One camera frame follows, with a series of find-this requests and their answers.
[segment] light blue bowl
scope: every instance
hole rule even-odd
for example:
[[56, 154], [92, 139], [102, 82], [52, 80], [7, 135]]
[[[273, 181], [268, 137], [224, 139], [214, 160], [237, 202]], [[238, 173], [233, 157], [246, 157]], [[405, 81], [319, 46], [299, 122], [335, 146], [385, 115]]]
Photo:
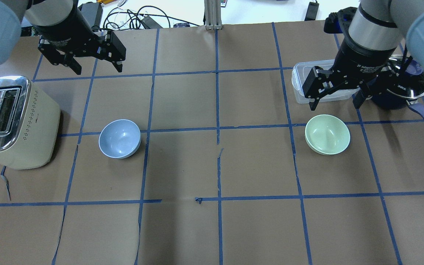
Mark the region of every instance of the light blue bowl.
[[128, 158], [140, 147], [140, 129], [129, 120], [109, 123], [99, 135], [99, 149], [110, 158]]
[[335, 116], [317, 115], [305, 126], [305, 141], [321, 155], [336, 155], [350, 144], [350, 131], [346, 124]]

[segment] light green bowl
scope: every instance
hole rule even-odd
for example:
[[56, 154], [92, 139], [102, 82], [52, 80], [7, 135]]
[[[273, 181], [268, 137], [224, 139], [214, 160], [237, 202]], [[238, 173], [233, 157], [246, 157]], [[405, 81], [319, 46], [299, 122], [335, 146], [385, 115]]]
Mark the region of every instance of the light green bowl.
[[346, 124], [328, 114], [313, 117], [305, 126], [305, 141], [318, 154], [339, 154], [348, 147], [350, 138]]

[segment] metal post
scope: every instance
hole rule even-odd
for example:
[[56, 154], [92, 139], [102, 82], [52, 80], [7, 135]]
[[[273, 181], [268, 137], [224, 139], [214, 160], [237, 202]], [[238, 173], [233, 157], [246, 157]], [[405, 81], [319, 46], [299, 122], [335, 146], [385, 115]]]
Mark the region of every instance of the metal post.
[[222, 29], [220, 0], [204, 0], [205, 29]]

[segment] toaster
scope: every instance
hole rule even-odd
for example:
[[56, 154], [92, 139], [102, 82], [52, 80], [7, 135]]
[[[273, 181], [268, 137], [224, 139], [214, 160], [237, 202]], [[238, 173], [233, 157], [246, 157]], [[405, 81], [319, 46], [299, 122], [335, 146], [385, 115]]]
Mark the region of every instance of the toaster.
[[43, 166], [57, 139], [60, 107], [26, 77], [0, 77], [0, 164]]

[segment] brown table surface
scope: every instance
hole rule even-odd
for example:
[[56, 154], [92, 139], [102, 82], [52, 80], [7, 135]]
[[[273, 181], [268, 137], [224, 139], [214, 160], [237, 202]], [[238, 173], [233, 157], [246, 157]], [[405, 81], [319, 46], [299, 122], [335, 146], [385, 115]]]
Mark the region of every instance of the brown table surface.
[[[79, 76], [54, 67], [37, 37], [0, 66], [62, 110], [52, 161], [6, 168], [11, 201], [0, 178], [0, 264], [424, 264], [421, 118], [296, 103], [292, 67], [334, 59], [343, 38], [323, 21], [118, 35], [122, 73], [93, 58]], [[307, 146], [317, 114], [348, 124], [345, 152]], [[98, 148], [116, 119], [142, 130], [122, 160]]]

